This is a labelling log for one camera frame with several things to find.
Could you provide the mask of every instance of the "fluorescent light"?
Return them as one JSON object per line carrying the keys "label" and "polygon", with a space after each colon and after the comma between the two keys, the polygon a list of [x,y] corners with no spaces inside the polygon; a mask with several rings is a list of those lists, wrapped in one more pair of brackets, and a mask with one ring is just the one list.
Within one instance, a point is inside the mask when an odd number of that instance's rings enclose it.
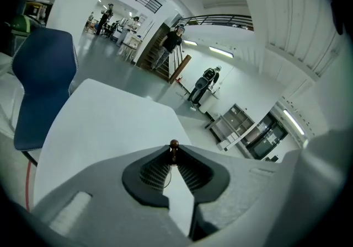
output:
{"label": "fluorescent light", "polygon": [[186,43],[186,44],[190,44],[190,45],[197,45],[197,43],[196,42],[193,42],[193,41],[189,41],[189,40],[184,40],[184,42]]}
{"label": "fluorescent light", "polygon": [[283,111],[286,116],[291,120],[291,122],[293,122],[293,124],[296,126],[296,128],[299,130],[299,132],[301,133],[301,135],[304,135],[304,131],[302,130],[302,128],[300,127],[300,125],[297,123],[297,121],[292,117],[292,115],[287,111],[284,110]]}
{"label": "fluorescent light", "polygon": [[212,50],[214,52],[217,52],[217,53],[220,53],[220,54],[223,54],[223,55],[225,55],[225,56],[227,56],[229,58],[233,58],[233,54],[232,53],[229,53],[229,52],[217,49],[217,48],[213,48],[213,47],[210,47],[210,50]]}

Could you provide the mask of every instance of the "white table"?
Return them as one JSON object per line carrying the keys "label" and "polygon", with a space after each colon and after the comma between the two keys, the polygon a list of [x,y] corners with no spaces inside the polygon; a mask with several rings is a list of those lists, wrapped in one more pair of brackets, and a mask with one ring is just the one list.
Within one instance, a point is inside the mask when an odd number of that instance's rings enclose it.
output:
{"label": "white table", "polygon": [[172,139],[191,145],[172,108],[87,79],[64,104],[45,139],[34,205],[89,165]]}

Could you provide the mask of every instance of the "cabinet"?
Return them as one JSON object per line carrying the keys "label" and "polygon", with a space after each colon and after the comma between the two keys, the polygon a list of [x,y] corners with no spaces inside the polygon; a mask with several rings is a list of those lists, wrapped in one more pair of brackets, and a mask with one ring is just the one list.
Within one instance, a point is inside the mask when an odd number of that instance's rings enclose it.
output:
{"label": "cabinet", "polygon": [[222,150],[235,140],[240,139],[253,124],[254,121],[238,105],[234,104],[206,129],[213,133],[219,141],[217,146]]}

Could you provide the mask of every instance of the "man in black shirt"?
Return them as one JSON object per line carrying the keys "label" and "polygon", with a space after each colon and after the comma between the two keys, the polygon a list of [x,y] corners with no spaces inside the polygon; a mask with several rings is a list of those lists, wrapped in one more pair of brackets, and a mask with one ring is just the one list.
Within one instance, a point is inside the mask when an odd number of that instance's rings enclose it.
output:
{"label": "man in black shirt", "polygon": [[[216,82],[218,81],[218,79],[220,77],[221,69],[222,69],[221,66],[217,66],[216,68],[209,68],[209,69],[205,70],[202,77],[197,80],[197,82],[195,84],[195,88],[192,90],[192,92],[190,93],[190,95],[188,97],[188,101],[191,101],[191,103],[192,103],[192,105],[191,105],[192,110],[194,110],[194,111],[196,110],[194,108],[193,104],[194,105],[198,104],[201,97],[207,91],[208,86],[211,83],[212,83],[212,85],[210,86],[210,89],[212,90],[213,86],[216,84]],[[199,91],[198,95],[195,98],[193,98],[193,96],[195,95],[195,93],[197,91]]]}
{"label": "man in black shirt", "polygon": [[159,47],[161,49],[159,49],[157,57],[151,64],[151,68],[154,71],[164,63],[164,61],[169,57],[171,53],[173,53],[175,47],[181,44],[181,35],[184,31],[185,28],[183,26],[180,26],[178,31],[171,31],[167,33],[167,35],[163,38],[163,40],[159,44]]}
{"label": "man in black shirt", "polygon": [[98,24],[98,28],[97,31],[95,32],[95,34],[99,35],[100,34],[100,30],[103,26],[103,24],[106,22],[106,20],[108,19],[108,17],[111,16],[111,14],[113,13],[113,4],[109,4],[109,9],[106,10],[104,13],[102,11],[102,16],[100,18],[100,22]]}

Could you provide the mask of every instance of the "wooden stair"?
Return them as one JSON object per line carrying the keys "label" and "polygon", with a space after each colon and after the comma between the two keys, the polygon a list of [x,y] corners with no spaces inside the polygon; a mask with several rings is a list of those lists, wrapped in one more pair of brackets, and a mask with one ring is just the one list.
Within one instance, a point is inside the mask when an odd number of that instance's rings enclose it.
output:
{"label": "wooden stair", "polygon": [[140,67],[154,73],[155,75],[169,82],[169,60],[168,59],[166,59],[164,63],[155,71],[151,70],[151,64],[153,60],[157,57],[157,54],[159,51],[159,44],[166,36],[166,34],[169,32],[169,28],[168,27],[166,28],[166,27],[161,26],[161,28],[157,31],[158,32],[157,38],[153,43],[153,45],[151,46],[150,50],[148,51],[147,55],[145,56],[144,60],[142,61]]}

